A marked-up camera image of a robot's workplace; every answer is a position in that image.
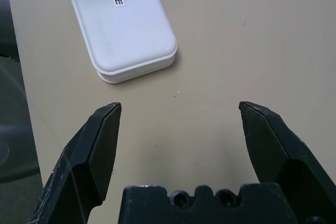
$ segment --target table surface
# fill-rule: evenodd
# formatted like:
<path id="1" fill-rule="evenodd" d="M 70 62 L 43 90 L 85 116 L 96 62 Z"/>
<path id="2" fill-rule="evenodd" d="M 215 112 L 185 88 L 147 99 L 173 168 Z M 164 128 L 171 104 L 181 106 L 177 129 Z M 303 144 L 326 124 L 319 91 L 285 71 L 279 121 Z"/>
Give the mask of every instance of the table surface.
<path id="1" fill-rule="evenodd" d="M 94 70 L 70 0 L 10 0 L 41 175 L 95 109 L 122 103 L 106 201 L 117 223 L 127 185 L 235 193 L 257 177 L 238 104 L 279 113 L 336 181 L 336 0 L 161 0 L 173 65 L 117 85 Z"/>

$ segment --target white case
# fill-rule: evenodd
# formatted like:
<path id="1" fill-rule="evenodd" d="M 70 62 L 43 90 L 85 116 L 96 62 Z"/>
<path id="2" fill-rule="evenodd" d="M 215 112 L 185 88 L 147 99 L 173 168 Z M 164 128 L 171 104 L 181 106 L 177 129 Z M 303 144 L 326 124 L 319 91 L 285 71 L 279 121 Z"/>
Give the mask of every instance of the white case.
<path id="1" fill-rule="evenodd" d="M 118 83 L 168 67 L 177 42 L 160 0 L 72 0 L 93 66 Z"/>

